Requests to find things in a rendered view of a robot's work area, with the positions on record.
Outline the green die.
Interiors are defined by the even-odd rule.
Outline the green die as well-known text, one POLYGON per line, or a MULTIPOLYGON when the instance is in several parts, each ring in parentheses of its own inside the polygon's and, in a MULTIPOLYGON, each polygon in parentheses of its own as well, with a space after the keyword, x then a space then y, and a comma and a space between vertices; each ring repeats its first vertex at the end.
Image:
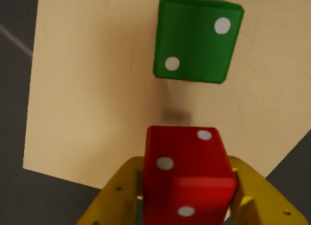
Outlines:
POLYGON ((244 13, 224 0, 159 0, 154 76, 225 82, 244 13))

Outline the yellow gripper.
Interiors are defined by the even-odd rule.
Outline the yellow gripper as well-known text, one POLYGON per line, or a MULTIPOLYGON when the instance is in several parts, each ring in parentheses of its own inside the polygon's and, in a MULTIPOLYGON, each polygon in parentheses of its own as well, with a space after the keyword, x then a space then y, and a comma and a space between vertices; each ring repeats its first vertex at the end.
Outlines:
MULTIPOLYGON (((231 225, 309 225, 268 180, 242 159, 228 155, 237 185, 229 210, 231 225)), ((142 195, 144 156, 128 159, 75 225, 135 225, 142 195)))

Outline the red die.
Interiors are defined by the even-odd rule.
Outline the red die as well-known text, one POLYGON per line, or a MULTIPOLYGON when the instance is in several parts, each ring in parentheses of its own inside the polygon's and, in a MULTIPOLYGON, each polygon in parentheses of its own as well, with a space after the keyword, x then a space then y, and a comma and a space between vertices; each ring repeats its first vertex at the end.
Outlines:
POLYGON ((147 128, 143 225, 223 225, 236 185, 215 127, 147 128))

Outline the beige flat mat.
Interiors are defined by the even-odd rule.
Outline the beige flat mat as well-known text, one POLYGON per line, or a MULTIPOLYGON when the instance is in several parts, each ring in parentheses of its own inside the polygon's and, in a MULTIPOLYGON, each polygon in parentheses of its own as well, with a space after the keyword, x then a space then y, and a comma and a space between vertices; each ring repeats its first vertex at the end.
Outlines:
POLYGON ((159 0, 39 0, 23 168, 102 189, 151 125, 215 127, 264 178, 311 130, 311 0, 245 10, 221 84, 156 78, 159 0))

